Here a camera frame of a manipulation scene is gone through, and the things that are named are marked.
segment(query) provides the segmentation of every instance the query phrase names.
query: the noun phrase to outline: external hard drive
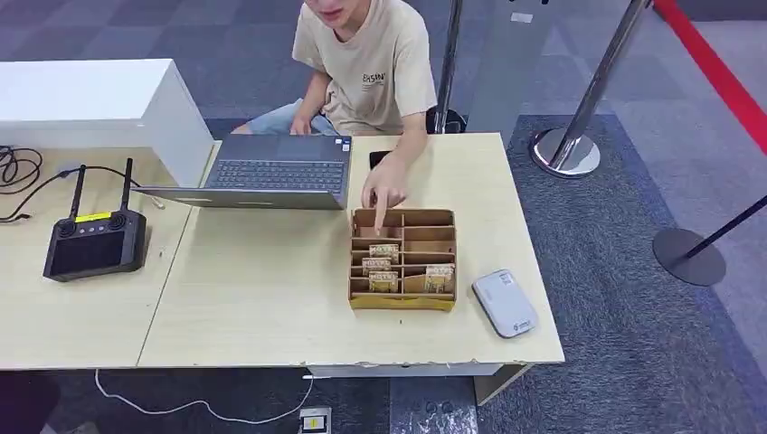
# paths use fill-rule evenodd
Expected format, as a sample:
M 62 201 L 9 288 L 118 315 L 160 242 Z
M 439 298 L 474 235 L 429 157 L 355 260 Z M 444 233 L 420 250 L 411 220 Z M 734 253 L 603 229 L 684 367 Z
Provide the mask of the external hard drive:
M 501 269 L 480 278 L 471 287 L 501 337 L 514 337 L 537 324 L 538 316 L 533 306 L 509 270 Z

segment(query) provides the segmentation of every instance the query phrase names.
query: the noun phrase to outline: stanchion post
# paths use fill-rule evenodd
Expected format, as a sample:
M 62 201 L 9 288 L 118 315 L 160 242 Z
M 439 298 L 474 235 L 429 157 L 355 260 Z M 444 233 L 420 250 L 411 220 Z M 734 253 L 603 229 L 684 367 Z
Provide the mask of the stanchion post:
M 611 73 L 630 45 L 642 13 L 651 3 L 652 0 L 631 0 L 570 125 L 544 131 L 533 138 L 530 155 L 546 172 L 562 178 L 581 178 L 599 166 L 599 148 L 583 133 L 607 89 Z
M 442 59 L 442 76 L 440 90 L 437 94 L 437 110 L 434 116 L 434 132 L 445 134 L 450 110 L 450 93 L 453 87 L 455 73 L 455 56 L 458 47 L 460 14 L 463 10 L 463 0 L 450 1 L 450 23 L 448 24 L 448 42 L 445 44 L 445 56 Z
M 655 259 L 671 275 L 687 283 L 710 287 L 719 283 L 727 271 L 724 256 L 714 242 L 767 206 L 767 196 L 738 214 L 708 238 L 687 229 L 666 229 L 652 241 Z

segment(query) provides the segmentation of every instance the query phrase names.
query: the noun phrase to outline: table leg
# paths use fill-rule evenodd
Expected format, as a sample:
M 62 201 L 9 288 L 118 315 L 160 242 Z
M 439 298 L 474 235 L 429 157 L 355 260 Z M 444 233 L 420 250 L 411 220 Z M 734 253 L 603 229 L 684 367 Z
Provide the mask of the table leg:
M 505 364 L 492 375 L 474 377 L 474 394 L 477 396 L 477 405 L 482 406 L 488 403 L 533 366 L 532 363 Z

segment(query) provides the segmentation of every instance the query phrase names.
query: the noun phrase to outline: laptop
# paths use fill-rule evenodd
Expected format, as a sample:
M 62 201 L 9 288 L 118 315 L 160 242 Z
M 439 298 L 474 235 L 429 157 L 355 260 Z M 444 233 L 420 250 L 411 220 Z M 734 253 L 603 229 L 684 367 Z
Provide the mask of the laptop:
M 132 190 L 205 208 L 343 210 L 351 137 L 229 135 L 204 188 Z

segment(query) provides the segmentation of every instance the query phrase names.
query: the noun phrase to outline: cardboard box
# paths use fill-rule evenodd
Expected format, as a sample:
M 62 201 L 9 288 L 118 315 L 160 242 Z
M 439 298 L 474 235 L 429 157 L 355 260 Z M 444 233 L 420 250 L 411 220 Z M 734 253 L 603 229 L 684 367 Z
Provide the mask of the cardboard box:
M 381 235 L 374 233 L 375 210 L 356 210 L 352 217 L 352 251 L 349 271 L 349 304 L 353 309 L 429 309 L 451 311 L 457 299 L 456 228 L 450 210 L 389 210 Z M 375 244 L 399 246 L 397 289 L 393 293 L 371 292 L 363 273 L 362 259 L 370 257 Z M 452 264 L 452 279 L 440 293 L 426 292 L 426 268 Z

